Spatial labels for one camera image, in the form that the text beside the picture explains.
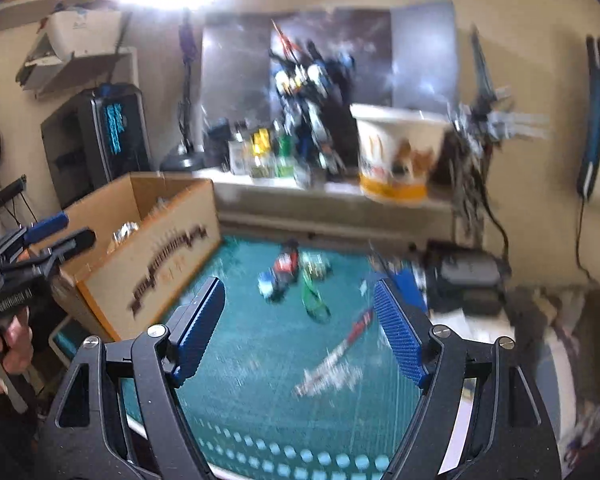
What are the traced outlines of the left hand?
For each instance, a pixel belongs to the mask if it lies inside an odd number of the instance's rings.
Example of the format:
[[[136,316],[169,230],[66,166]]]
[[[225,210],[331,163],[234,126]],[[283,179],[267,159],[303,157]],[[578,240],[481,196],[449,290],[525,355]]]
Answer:
[[[32,330],[29,326],[29,309],[23,308],[10,321],[0,335],[0,354],[3,353],[3,367],[9,375],[21,375],[33,358]],[[8,389],[0,378],[0,393]]]

